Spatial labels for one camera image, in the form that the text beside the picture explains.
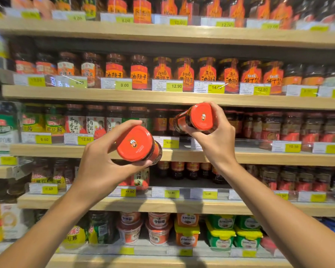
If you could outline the red lid sauce jar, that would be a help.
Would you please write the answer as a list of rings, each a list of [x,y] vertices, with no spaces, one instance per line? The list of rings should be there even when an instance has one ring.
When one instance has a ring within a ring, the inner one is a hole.
[[[215,131],[216,117],[209,103],[198,103],[173,118],[173,125],[180,134],[202,132],[210,134]]]
[[[128,162],[152,161],[157,164],[162,157],[161,145],[153,138],[151,133],[143,126],[132,127],[117,141],[117,153]]]

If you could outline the small dark red-capped bottle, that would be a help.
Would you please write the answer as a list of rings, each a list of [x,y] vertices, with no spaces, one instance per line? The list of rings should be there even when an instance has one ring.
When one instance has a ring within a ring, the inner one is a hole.
[[[171,162],[171,178],[182,180],[184,178],[185,162]]]
[[[170,172],[170,162],[169,161],[159,161],[157,164],[157,175],[161,178],[166,178],[169,176]]]
[[[199,177],[200,163],[187,162],[186,163],[186,176],[189,180],[197,180]]]
[[[214,166],[212,167],[212,170],[211,170],[211,178],[215,184],[220,184],[220,185],[227,184],[227,181],[225,180],[225,178],[222,175],[220,175],[220,173],[216,170]]]

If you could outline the green yellow label jar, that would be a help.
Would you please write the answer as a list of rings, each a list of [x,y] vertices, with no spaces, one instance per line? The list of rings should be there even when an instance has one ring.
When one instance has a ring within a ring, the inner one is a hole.
[[[24,103],[22,105],[21,130],[22,132],[46,132],[44,104]]]
[[[45,104],[45,132],[52,136],[63,136],[65,133],[66,107],[61,104]]]

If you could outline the row of price labels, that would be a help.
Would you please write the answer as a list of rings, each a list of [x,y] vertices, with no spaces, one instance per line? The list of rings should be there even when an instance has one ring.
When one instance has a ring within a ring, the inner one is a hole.
[[[202,151],[201,145],[191,137],[177,136],[153,136],[161,148],[173,150],[193,150]],[[72,146],[85,146],[93,142],[92,134],[72,134],[54,136],[45,132],[22,132],[21,142],[23,144],[61,144]],[[313,154],[332,154],[335,155],[335,142],[303,142],[296,140],[251,140],[237,139],[235,141],[236,150],[247,152],[248,149],[270,151],[272,153],[313,153]]]
[[[65,188],[58,188],[58,185],[49,183],[28,183],[26,193],[34,195],[55,195],[61,196],[70,188],[71,184]],[[335,203],[335,192],[316,191],[290,191],[274,190],[274,194],[290,202],[312,202],[312,203]],[[188,188],[188,187],[163,187],[150,186],[118,186],[108,197],[116,198],[164,198],[178,200],[230,200],[241,201],[241,197],[234,189],[217,188]]]
[[[255,258],[256,249],[235,248],[227,251],[216,251],[215,248],[192,248],[192,247],[163,247],[150,250],[142,247],[121,247],[118,255],[123,256],[169,256],[169,257],[232,257],[232,258]]]
[[[84,76],[63,75],[34,75],[14,74],[15,85],[35,87],[66,87],[66,88],[89,88],[88,78]],[[100,78],[98,84],[92,88],[107,90],[148,90],[160,92],[188,92],[183,89],[183,80],[148,80],[142,87],[130,78]],[[223,81],[193,81],[190,93],[199,94],[239,94],[271,96],[271,84],[238,83],[237,90],[230,91],[232,84]],[[282,95],[304,98],[332,98],[335,99],[335,86],[317,85],[286,85],[282,87]]]
[[[4,14],[9,19],[37,19],[37,20],[51,20],[51,21],[79,21],[86,22],[88,17],[86,13],[81,11],[60,11],[51,10],[50,17],[40,13],[36,8],[4,8]],[[282,23],[279,20],[257,20],[257,19],[236,19],[236,18],[212,18],[192,16],[192,20],[188,20],[188,16],[168,16],[160,14],[152,14],[150,17],[151,24],[168,25],[168,26],[204,26],[204,27],[231,27],[231,28],[249,28],[249,29],[274,29],[281,30]],[[132,13],[100,13],[98,22],[110,23],[138,23],[135,21]],[[291,23],[292,30],[308,30],[321,32],[335,32],[335,23],[321,23],[321,22],[304,22],[294,21]]]

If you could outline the jar red white picture label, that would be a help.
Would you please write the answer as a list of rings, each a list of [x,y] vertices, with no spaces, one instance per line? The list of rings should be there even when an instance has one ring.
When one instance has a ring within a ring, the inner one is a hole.
[[[106,107],[106,114],[106,131],[109,132],[125,121],[127,117],[127,107],[110,105]]]
[[[94,140],[99,139],[107,133],[104,106],[87,105],[86,108],[86,131],[93,135]]]
[[[86,116],[82,104],[66,104],[65,133],[87,134]]]

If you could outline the red packet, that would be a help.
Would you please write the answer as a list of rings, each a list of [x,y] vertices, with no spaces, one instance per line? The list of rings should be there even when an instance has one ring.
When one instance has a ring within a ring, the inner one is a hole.
[[[267,250],[268,252],[271,252],[274,254],[275,250],[277,249],[277,246],[273,242],[273,240],[269,236],[265,236],[261,239],[260,245]]]

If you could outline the person's left hand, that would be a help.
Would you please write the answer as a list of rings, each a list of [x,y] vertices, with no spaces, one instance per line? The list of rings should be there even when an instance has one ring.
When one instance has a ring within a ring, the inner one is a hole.
[[[107,197],[119,183],[128,176],[151,166],[152,161],[139,161],[127,165],[117,165],[109,157],[109,153],[116,149],[113,145],[106,145],[106,134],[86,145],[78,176],[67,192],[77,203],[92,208]]]

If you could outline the orange label chili jar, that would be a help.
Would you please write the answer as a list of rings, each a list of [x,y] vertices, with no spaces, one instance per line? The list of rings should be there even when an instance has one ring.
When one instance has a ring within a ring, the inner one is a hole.
[[[149,187],[150,169],[149,167],[144,168],[141,171],[136,172],[128,176],[124,181],[119,183],[119,186],[135,186],[140,189],[147,189]]]

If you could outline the white box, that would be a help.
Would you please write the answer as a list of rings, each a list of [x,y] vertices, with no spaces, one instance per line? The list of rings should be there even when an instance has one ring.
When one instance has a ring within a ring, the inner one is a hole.
[[[6,241],[21,238],[31,225],[30,212],[19,208],[17,203],[1,203],[0,212]]]

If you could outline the row of red-wrapped sauce jars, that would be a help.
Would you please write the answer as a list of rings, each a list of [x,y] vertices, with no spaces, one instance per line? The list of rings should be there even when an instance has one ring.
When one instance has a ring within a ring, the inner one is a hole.
[[[150,24],[152,14],[212,18],[279,20],[282,29],[294,21],[335,23],[335,0],[9,0],[10,8],[83,11],[88,21],[100,13],[132,13],[135,21]]]

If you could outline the row of brown-lid jars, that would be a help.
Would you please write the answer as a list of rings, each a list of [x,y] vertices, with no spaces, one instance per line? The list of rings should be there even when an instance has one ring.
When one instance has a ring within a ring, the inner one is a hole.
[[[245,170],[271,190],[298,192],[335,191],[335,167],[243,165]]]

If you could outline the red paste tub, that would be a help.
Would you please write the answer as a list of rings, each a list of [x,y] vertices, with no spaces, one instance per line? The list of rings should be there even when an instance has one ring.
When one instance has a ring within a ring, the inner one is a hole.
[[[121,242],[125,245],[135,243],[139,239],[142,224],[142,219],[133,224],[124,224],[122,221],[117,221],[116,226]]]
[[[141,219],[140,212],[119,212],[120,213],[120,221],[124,225],[131,225],[139,222]]]
[[[170,213],[148,212],[149,224],[156,228],[165,228],[170,221]]]
[[[150,242],[153,245],[163,245],[166,244],[169,239],[170,230],[173,226],[173,223],[172,221],[169,221],[166,226],[161,229],[157,229],[156,227],[152,226],[147,220],[145,226],[148,230]]]

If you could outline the round yellow label jar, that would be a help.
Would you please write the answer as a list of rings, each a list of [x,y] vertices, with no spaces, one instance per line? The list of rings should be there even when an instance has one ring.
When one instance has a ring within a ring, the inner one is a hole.
[[[64,249],[74,250],[88,243],[88,230],[85,227],[75,225],[63,240],[61,246]]]

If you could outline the row of orange paper-topped jars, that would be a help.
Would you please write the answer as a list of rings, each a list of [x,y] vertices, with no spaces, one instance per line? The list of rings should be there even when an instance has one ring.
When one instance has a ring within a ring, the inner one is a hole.
[[[282,80],[284,71],[282,62],[249,60],[239,62],[237,58],[221,59],[218,63],[213,57],[200,58],[194,67],[192,58],[176,60],[175,72],[171,72],[169,58],[156,58],[152,79],[183,80],[183,89],[192,90],[193,81],[223,81],[232,84],[230,91],[237,90],[237,84],[257,83],[271,84],[272,95],[282,95]]]

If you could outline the person's left forearm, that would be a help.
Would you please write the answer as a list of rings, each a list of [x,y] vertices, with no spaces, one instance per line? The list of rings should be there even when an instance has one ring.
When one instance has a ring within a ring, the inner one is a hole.
[[[45,268],[74,225],[113,189],[72,185],[23,237],[0,254],[0,268]]]

